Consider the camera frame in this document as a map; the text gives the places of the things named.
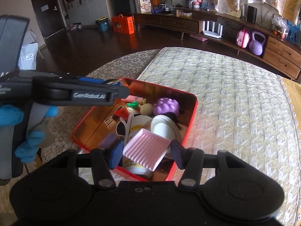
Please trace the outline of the blue gloved left hand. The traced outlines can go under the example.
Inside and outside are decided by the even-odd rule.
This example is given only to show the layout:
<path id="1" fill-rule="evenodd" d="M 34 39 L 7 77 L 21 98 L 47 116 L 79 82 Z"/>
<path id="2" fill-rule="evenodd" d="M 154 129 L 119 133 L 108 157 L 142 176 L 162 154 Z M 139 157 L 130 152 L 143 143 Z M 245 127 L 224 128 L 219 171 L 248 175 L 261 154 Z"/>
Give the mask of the blue gloved left hand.
<path id="1" fill-rule="evenodd" d="M 19 108 L 12 105 L 1 106 L 1 129 L 5 127 L 14 127 L 23 120 L 24 113 Z M 22 163 L 33 162 L 39 145 L 45 140 L 45 131 L 42 127 L 32 129 L 27 139 L 15 151 L 15 156 L 20 158 Z"/>

